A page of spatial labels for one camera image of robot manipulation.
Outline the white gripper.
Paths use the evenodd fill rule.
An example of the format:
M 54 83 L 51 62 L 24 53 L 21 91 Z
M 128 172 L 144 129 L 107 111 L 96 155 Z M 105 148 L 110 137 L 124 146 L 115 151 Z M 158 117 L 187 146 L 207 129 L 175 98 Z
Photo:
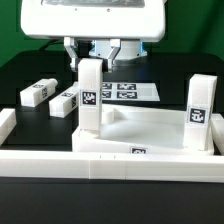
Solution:
M 32 37 L 65 37 L 72 71 L 79 63 L 75 38 L 110 39 L 104 67 L 111 72 L 121 40 L 163 38 L 165 5 L 163 0 L 22 0 L 21 28 Z

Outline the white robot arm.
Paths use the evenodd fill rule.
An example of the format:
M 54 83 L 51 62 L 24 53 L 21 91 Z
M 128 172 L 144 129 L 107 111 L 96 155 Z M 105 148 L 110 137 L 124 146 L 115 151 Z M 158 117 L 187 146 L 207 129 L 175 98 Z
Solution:
M 145 42 L 165 34 L 167 0 L 22 0 L 21 28 L 33 38 L 61 38 L 78 67 L 75 48 L 80 40 L 93 43 L 92 57 L 112 69 L 121 61 L 144 57 Z

